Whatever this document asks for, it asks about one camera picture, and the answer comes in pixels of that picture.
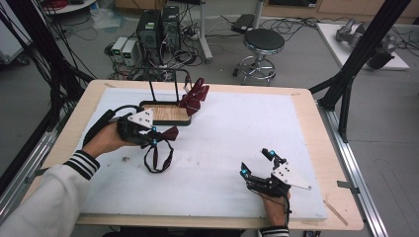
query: striped cuff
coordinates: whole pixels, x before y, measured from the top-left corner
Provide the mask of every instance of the striped cuff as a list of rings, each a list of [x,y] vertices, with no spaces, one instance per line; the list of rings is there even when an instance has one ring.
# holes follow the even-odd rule
[[[288,237],[290,231],[287,226],[273,226],[260,229],[263,237]]]
[[[86,180],[90,180],[101,167],[99,162],[82,150],[74,152],[73,156],[64,165],[73,168]]]

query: round stool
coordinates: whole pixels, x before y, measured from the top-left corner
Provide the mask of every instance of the round stool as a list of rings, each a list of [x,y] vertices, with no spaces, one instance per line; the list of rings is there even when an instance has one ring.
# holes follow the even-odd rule
[[[270,79],[276,75],[275,65],[266,59],[266,55],[276,54],[284,48],[284,38],[280,34],[267,30],[256,29],[247,32],[244,35],[244,45],[256,53],[256,56],[248,56],[241,60],[234,69],[233,76],[237,76],[239,72],[244,74],[243,82],[246,78],[251,77],[259,80],[267,80],[270,85]]]

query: human arm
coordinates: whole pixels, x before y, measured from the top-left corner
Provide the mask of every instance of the human arm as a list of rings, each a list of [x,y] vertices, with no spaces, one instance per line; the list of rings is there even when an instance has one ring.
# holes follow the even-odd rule
[[[70,236],[103,153],[133,145],[120,139],[117,125],[104,127],[64,164],[49,168],[37,190],[0,226],[0,236]]]
[[[262,236],[288,237],[290,231],[286,225],[286,202],[283,197],[269,197],[260,194],[265,207],[270,227],[260,229]]]

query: human hand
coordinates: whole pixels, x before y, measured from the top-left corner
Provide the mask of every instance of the human hand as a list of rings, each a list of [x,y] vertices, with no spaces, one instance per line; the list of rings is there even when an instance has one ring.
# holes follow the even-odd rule
[[[134,146],[136,144],[123,141],[117,132],[117,123],[112,122],[102,128],[82,150],[93,158],[118,150],[122,146]]]
[[[272,226],[286,225],[286,201],[283,197],[270,197],[259,194],[265,206],[266,217]],[[288,199],[291,198],[290,192],[287,193]]]

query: varsity jacket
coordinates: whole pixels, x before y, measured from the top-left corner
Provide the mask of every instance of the varsity jacket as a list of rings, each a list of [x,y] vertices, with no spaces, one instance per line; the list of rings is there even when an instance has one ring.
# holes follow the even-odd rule
[[[99,162],[81,150],[49,168],[38,188],[0,226],[1,237],[70,236]],[[287,237],[286,226],[263,228],[263,237]]]

